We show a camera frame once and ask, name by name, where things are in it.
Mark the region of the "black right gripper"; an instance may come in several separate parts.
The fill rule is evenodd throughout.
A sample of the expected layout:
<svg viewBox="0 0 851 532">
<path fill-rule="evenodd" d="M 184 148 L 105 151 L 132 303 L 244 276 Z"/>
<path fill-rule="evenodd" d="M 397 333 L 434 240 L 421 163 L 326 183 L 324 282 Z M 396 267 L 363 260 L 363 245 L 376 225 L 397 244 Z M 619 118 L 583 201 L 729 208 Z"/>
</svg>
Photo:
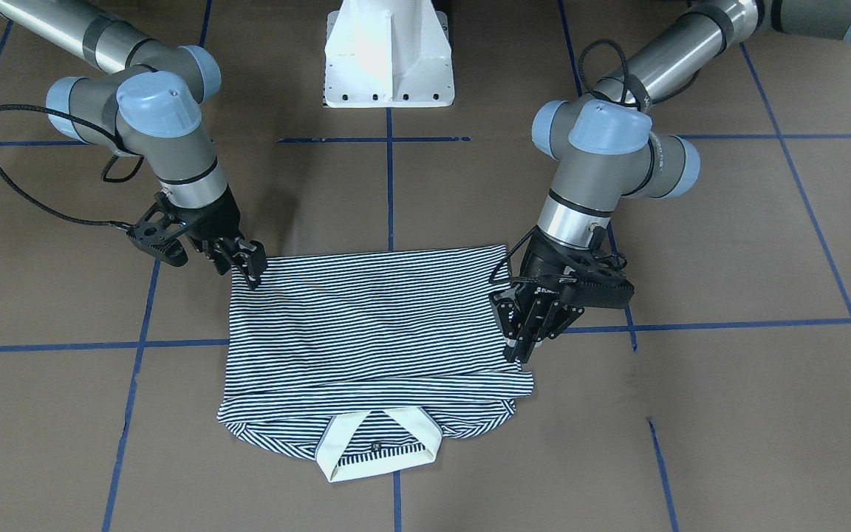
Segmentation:
<svg viewBox="0 0 851 532">
<path fill-rule="evenodd" d="M 247 287 L 255 290 L 267 268 L 267 254 L 260 242 L 245 238 L 240 223 L 239 206 L 230 188 L 204 208 L 179 208 L 158 192 L 144 216 L 129 227 L 128 239 L 159 262 L 182 267 L 188 256 L 180 239 L 186 238 L 220 276 L 236 270 Z"/>
</svg>

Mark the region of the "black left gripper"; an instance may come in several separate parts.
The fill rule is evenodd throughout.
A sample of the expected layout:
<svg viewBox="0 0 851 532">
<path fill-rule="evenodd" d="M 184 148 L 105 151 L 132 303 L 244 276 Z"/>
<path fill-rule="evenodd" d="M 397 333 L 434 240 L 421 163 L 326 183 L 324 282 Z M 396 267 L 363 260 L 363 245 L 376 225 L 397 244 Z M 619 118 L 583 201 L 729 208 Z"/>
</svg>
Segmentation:
<svg viewBox="0 0 851 532">
<path fill-rule="evenodd" d="M 506 361 L 526 364 L 538 344 L 564 333 L 589 307 L 629 305 L 635 287 L 623 271 L 627 259 L 602 252 L 607 235 L 606 228 L 595 225 L 587 245 L 576 248 L 533 227 L 494 266 L 489 282 L 506 286 L 489 295 L 506 340 Z"/>
</svg>

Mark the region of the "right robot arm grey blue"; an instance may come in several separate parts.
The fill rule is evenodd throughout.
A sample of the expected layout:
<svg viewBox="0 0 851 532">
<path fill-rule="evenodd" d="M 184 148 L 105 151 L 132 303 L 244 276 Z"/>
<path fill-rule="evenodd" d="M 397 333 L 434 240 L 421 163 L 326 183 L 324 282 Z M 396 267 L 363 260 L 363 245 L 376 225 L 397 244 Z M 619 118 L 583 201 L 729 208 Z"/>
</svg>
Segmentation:
<svg viewBox="0 0 851 532">
<path fill-rule="evenodd" d="M 137 222 L 104 221 L 135 248 L 179 267 L 182 239 L 219 275 L 235 270 L 258 287 L 267 257 L 243 236 L 202 103 L 222 88 L 215 58 L 199 45 L 170 47 L 128 21 L 84 1 L 0 1 L 0 17 L 26 27 L 104 73 L 100 80 L 56 81 L 44 106 L 7 104 L 0 112 L 41 112 L 72 139 L 148 164 L 161 191 Z"/>
</svg>

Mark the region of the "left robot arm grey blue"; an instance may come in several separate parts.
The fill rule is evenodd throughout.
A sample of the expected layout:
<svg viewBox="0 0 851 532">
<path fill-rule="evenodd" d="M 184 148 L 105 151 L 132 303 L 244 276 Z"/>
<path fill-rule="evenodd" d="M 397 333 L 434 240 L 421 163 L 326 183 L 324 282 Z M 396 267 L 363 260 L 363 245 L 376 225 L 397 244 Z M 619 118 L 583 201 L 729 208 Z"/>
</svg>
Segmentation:
<svg viewBox="0 0 851 532">
<path fill-rule="evenodd" d="M 619 67 L 578 81 L 573 102 L 543 105 L 531 125 L 534 145 L 558 162 L 516 276 L 493 273 L 504 290 L 490 297 L 506 340 L 506 361 L 527 363 L 535 347 L 556 338 L 591 307 L 623 309 L 635 288 L 627 259 L 604 250 L 622 199 L 678 197 L 695 185 L 700 156 L 686 139 L 653 132 L 649 110 L 682 94 L 699 71 L 762 26 L 777 33 L 851 43 L 851 1 L 700 1 L 641 51 L 627 57 L 617 41 L 600 39 Z"/>
</svg>

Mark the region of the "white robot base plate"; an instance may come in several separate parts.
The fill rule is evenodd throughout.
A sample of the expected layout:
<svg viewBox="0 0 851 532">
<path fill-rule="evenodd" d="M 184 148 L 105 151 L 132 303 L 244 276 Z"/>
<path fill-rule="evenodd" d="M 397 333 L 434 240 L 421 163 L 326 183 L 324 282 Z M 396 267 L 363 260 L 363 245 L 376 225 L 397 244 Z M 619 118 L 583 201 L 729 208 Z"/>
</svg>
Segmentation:
<svg viewBox="0 0 851 532">
<path fill-rule="evenodd" d="M 322 101 L 442 108 L 456 98 L 448 1 L 344 1 L 327 15 Z"/>
</svg>

